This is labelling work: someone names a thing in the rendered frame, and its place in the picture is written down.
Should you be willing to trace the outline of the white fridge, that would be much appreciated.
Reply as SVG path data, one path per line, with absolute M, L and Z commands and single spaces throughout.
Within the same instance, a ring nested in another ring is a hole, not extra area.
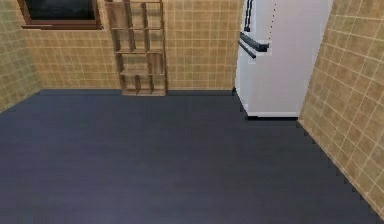
M 240 33 L 269 44 L 265 53 L 239 45 L 235 90 L 248 119 L 297 118 L 334 0 L 254 0 L 251 31 Z

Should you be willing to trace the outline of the brown framed window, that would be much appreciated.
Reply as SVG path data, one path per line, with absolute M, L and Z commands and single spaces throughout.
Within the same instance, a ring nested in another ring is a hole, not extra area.
M 101 30 L 97 0 L 17 0 L 24 29 Z

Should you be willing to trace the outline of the brown wooden shelf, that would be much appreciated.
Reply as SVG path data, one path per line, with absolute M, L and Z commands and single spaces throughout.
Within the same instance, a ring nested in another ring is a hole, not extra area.
M 163 0 L 105 0 L 121 94 L 165 96 Z

